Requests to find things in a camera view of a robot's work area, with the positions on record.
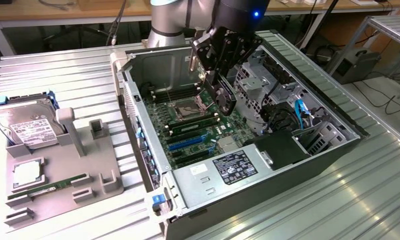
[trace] warning label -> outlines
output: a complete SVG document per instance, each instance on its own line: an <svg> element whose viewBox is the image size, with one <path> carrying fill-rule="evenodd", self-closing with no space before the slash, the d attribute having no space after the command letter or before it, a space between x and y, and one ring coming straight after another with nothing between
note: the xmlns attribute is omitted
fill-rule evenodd
<svg viewBox="0 0 400 240"><path fill-rule="evenodd" d="M258 173L242 150L214 159L213 164L226 185Z"/></svg>
<svg viewBox="0 0 400 240"><path fill-rule="evenodd" d="M21 142L26 145L41 144L48 141L56 140L56 134L49 124L48 119L40 119L17 123L9 126L20 138Z"/></svg>

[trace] workbench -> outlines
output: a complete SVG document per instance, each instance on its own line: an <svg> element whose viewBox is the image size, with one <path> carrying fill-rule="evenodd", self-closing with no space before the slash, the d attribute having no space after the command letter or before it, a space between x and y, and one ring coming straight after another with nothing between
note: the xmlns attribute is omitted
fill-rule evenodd
<svg viewBox="0 0 400 240"><path fill-rule="evenodd" d="M392 11L395 15L400 10L400 0L391 0ZM149 21L152 19L152 7L149 0L128 0L128 8L124 10L122 22ZM317 4L312 13L317 17L312 23L301 48L306 45L313 32L323 20L325 11L329 7L331 0L325 4ZM312 5L293 2L282 4L277 0L270 0L266 8L266 16L273 15L302 15L309 14ZM349 0L339 0L332 13L355 13L355 12L380 12L381 5L360 6ZM2 32L4 28L14 27L36 27L36 26L57 26L76 24L98 24L110 23L117 16L118 10L90 10L81 11L77 5L69 6L68 11L54 7L45 6L37 0L14 0L12 4L0 5L0 51L4 56L14 55L12 44Z"/></svg>
<svg viewBox="0 0 400 240"><path fill-rule="evenodd" d="M356 149L315 178L189 239L400 239L400 134L293 45L269 31L258 35L369 133ZM77 128L100 118L109 124L124 193L5 233L5 138L0 132L0 239L162 239L149 220L145 188L118 111L109 54L128 44L20 56L0 61L0 95L53 90L73 107Z"/></svg>

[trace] green circuit board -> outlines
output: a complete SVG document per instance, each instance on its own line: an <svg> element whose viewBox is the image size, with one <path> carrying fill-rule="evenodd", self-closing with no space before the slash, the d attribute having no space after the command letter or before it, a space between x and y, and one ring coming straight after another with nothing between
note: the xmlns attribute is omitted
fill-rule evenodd
<svg viewBox="0 0 400 240"><path fill-rule="evenodd" d="M186 97L162 103L153 103L150 99L145 101L152 125L156 130L157 137L160 139L161 146L173 169L181 168L204 159L217 156L218 154L222 154L224 151L217 145L217 141L221 138L230 136L236 142L236 145L241 147L242 143L248 139L254 137L248 124L244 122L242 116L236 110L232 111L229 116L222 116L218 107L213 103L213 100L206 91L202 91L198 96L201 98L202 106L209 106L205 110L202 107L201 111L193 106L193 102L198 102L196 100L196 97ZM189 130L189 133L201 136L202 142L186 147L181 147L177 150L169 150L169 146L177 143L182 143L185 139L172 143L166 143L169 139L174 138L174 136L170 136L169 134L166 125L184 123L184 121L189 121L201 117L206 118L210 115L214 116L213 119L209 118L206 121L202 121L202 123L205 123L205 127L192 131ZM208 154L197 158L190 157L201 155L206 152Z"/></svg>

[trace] metal table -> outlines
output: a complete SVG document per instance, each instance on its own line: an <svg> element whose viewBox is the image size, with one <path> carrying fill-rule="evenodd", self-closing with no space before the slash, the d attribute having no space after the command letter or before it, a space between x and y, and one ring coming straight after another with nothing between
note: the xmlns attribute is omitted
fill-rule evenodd
<svg viewBox="0 0 400 240"><path fill-rule="evenodd" d="M190 239L371 239L400 238L400 135L341 89L290 43L268 31L260 35L332 98L371 137L313 179L200 232ZM74 108L76 126L101 118L109 123L125 191L0 239L161 239L149 221L145 192L117 110L108 55L141 44L2 57L0 95L46 89L60 105ZM0 142L0 154L4 151ZM4 158L0 156L0 194ZM0 195L0 214L6 206Z"/></svg>
<svg viewBox="0 0 400 240"><path fill-rule="evenodd" d="M353 48L356 41L361 34L364 34L364 31L367 27L371 26L375 28L380 33L385 34L392 40L395 40L397 43L400 43L400 15L397 16L367 16L363 20L356 32L353 33L353 36L344 47L341 54L337 55L336 60L332 60L328 67L327 72L329 75L333 74L336 71L339 65L343 62L343 59L348 53L348 51ZM372 37L369 41L364 44L364 46L369 46L369 42L373 41L373 39L377 37Z"/></svg>

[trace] metal rack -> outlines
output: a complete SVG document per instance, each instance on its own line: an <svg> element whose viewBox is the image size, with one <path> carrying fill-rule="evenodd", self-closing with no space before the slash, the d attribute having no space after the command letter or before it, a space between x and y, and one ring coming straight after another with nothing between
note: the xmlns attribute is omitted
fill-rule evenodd
<svg viewBox="0 0 400 240"><path fill-rule="evenodd" d="M336 57L335 60L327 66L325 71L329 75L333 74L339 65L343 62L343 59L353 48L359 37L363 35L367 27L371 26L375 28L380 33L385 34L389 38L392 38L397 43L400 43L400 15L397 16L367 16L361 22L360 27L357 28L347 46L344 47L341 54Z"/></svg>

